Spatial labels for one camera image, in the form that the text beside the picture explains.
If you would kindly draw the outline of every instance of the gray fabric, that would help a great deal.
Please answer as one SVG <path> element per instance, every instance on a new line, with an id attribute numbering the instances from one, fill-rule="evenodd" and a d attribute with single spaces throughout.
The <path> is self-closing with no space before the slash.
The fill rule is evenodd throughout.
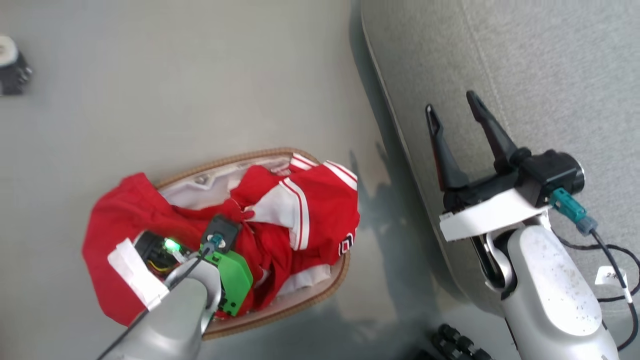
<path id="1" fill-rule="evenodd" d="M 442 212 L 424 120 L 430 102 L 461 168 L 477 178 L 492 154 L 471 115 L 475 90 L 517 145 L 566 151 L 586 170 L 578 200 L 611 243 L 640 254 L 639 2 L 517 8 L 494 1 L 367 1 L 363 26 L 397 129 L 432 223 Z M 587 243 L 569 221 L 559 234 Z M 467 241 L 440 245 L 458 286 L 481 308 L 499 313 Z M 608 265 L 601 252 L 570 251 L 588 282 Z M 616 254 L 638 282 L 632 260 Z M 597 296 L 620 295 L 594 287 Z M 628 316 L 624 302 L 606 304 L 605 319 Z"/>

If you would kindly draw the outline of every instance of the yellow wire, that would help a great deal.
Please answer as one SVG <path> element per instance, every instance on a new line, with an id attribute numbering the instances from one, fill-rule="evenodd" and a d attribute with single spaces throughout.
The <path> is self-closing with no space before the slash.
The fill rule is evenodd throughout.
<path id="1" fill-rule="evenodd" d="M 153 262 L 153 261 L 151 261 L 151 260 L 148 260 L 148 261 L 147 261 L 147 264 L 149 264 L 149 265 L 153 266 L 153 267 L 154 267 L 154 269 L 156 269 L 156 270 L 157 270 L 157 271 L 159 271 L 159 272 L 165 272 L 165 271 L 167 271 L 167 270 L 169 270 L 169 269 L 170 269 L 170 267 L 168 267 L 168 268 L 158 268 L 158 267 L 156 266 L 156 264 L 154 264 L 154 262 Z"/>

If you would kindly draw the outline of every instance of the green plastic part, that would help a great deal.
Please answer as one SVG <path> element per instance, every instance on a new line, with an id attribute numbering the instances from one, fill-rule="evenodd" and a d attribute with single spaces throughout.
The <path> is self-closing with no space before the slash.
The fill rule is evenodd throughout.
<path id="1" fill-rule="evenodd" d="M 253 286 L 253 276 L 249 265 L 240 254 L 234 251 L 229 251 L 226 254 L 216 251 L 204 258 L 216 265 L 220 271 L 220 281 L 225 293 L 218 307 L 226 314 L 236 316 Z"/>

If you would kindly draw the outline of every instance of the green light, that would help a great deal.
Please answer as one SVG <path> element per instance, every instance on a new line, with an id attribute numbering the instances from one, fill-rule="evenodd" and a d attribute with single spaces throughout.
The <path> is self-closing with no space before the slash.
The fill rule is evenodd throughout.
<path id="1" fill-rule="evenodd" d="M 169 252 L 180 251 L 180 244 L 169 238 L 164 239 L 164 247 L 169 250 Z"/>

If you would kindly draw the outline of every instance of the gray floor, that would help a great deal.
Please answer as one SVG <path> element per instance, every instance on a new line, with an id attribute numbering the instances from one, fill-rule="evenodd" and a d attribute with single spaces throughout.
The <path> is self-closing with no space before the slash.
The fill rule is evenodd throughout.
<path id="1" fill-rule="evenodd" d="M 401 359 L 449 322 L 518 359 L 447 275 L 366 53 L 357 3 L 0 0 L 35 75 L 0 98 L 0 357 L 91 359 L 123 327 L 80 248 L 92 204 L 151 179 L 290 145 L 360 176 L 348 278 L 325 303 L 204 343 L 200 359 Z"/>

